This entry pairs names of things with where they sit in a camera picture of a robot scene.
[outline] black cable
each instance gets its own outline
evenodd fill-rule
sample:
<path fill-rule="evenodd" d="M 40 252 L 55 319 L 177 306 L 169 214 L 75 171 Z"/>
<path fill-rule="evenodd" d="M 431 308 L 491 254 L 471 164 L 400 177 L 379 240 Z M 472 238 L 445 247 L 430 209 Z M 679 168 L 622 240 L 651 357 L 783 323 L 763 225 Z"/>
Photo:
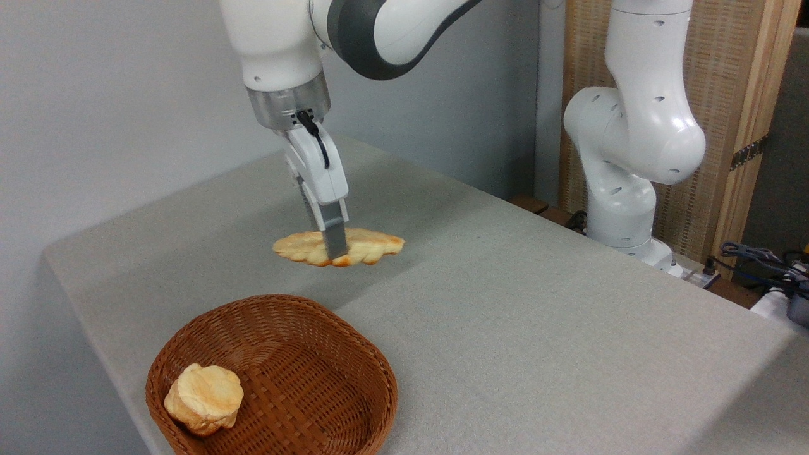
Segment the black cable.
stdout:
<path fill-rule="evenodd" d="M 306 131 L 312 136 L 315 136 L 315 139 L 317 139 L 317 144 L 320 146 L 320 153 L 323 154 L 325 167 L 328 169 L 332 164 L 328 159 L 326 146 L 323 144 L 323 139 L 320 138 L 320 129 L 317 127 L 317 125 L 315 125 L 314 117 L 306 111 L 299 111 L 296 117 L 298 117 L 298 121 L 301 122 L 301 125 L 306 128 Z"/>
<path fill-rule="evenodd" d="M 744 278 L 766 284 L 770 287 L 782 289 L 785 295 L 787 294 L 787 292 L 789 292 L 790 294 L 798 294 L 804 299 L 809 299 L 809 289 L 802 288 L 801 283 L 798 282 L 797 280 L 792 279 L 790 281 L 774 281 L 772 279 L 766 279 L 760 276 L 749 274 L 741 270 L 739 267 L 734 267 L 731 266 L 730 264 L 726 264 L 725 262 L 720 261 L 714 256 L 709 256 L 709 259 L 713 260 L 716 264 L 719 264 L 720 266 L 727 268 L 728 270 L 733 270 L 735 273 L 743 276 Z"/>
<path fill-rule="evenodd" d="M 579 210 L 571 215 L 570 219 L 568 219 L 567 223 L 565 223 L 565 228 L 578 229 L 579 231 L 584 232 L 584 230 L 587 228 L 587 212 L 584 210 Z"/>

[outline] gray wall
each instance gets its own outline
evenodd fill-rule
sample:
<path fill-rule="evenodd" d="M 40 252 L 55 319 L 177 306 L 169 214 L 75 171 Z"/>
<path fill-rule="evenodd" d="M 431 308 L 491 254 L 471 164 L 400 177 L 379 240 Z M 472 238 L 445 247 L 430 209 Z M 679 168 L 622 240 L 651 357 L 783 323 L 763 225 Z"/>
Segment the gray wall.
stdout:
<path fill-rule="evenodd" d="M 790 46 L 743 242 L 779 255 L 809 244 L 809 28 Z"/>
<path fill-rule="evenodd" d="M 252 116 L 213 0 L 0 7 L 0 453 L 142 453 L 42 249 L 281 143 Z M 332 56 L 327 126 L 530 192 L 537 15 L 485 0 L 390 83 Z"/>

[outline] white wall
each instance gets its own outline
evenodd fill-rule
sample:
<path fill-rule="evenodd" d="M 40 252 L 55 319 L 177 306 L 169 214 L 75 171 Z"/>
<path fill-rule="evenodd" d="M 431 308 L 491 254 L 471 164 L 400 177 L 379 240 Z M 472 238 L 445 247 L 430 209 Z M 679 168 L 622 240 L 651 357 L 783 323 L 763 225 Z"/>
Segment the white wall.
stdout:
<path fill-rule="evenodd" d="M 565 0 L 540 0 L 539 82 L 536 97 L 534 196 L 559 205 Z"/>
<path fill-rule="evenodd" d="M 143 453 L 42 249 L 281 143 L 213 0 L 0 11 L 0 453 Z M 498 196 L 531 191 L 537 12 L 484 0 L 390 83 L 332 56 L 327 126 Z"/>

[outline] black cable bundle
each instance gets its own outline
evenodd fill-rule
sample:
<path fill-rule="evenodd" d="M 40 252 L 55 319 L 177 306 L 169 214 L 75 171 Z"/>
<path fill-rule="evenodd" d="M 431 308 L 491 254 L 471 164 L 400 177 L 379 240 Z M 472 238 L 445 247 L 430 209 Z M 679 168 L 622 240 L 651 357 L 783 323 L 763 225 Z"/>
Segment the black cable bundle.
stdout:
<path fill-rule="evenodd" d="M 783 258 L 776 256 L 771 250 L 763 248 L 753 248 L 751 246 L 738 244 L 735 242 L 725 242 L 721 247 L 723 257 L 738 257 L 741 262 L 738 266 L 733 267 L 730 264 L 720 261 L 716 257 L 709 256 L 709 260 L 716 262 L 729 270 L 733 270 L 739 276 L 746 279 L 751 279 L 759 286 L 769 286 L 770 291 L 783 292 L 787 297 L 798 295 L 804 299 L 809 299 L 809 274 L 806 271 L 800 270 L 795 266 L 787 263 L 789 256 L 800 254 L 801 262 L 809 263 L 809 258 L 804 252 L 788 251 L 784 253 Z M 766 270 L 773 272 L 769 277 L 762 277 L 751 273 L 745 268 L 748 265 L 756 264 Z"/>

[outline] bread roll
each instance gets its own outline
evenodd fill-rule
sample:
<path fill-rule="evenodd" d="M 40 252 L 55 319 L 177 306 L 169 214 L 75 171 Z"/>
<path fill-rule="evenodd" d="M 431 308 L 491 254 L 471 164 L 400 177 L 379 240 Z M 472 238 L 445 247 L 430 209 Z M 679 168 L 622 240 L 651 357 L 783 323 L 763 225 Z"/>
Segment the bread roll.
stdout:
<path fill-rule="evenodd" d="M 168 414 L 197 436 L 233 428 L 244 391 L 230 370 L 190 364 L 174 381 L 163 404 Z"/>

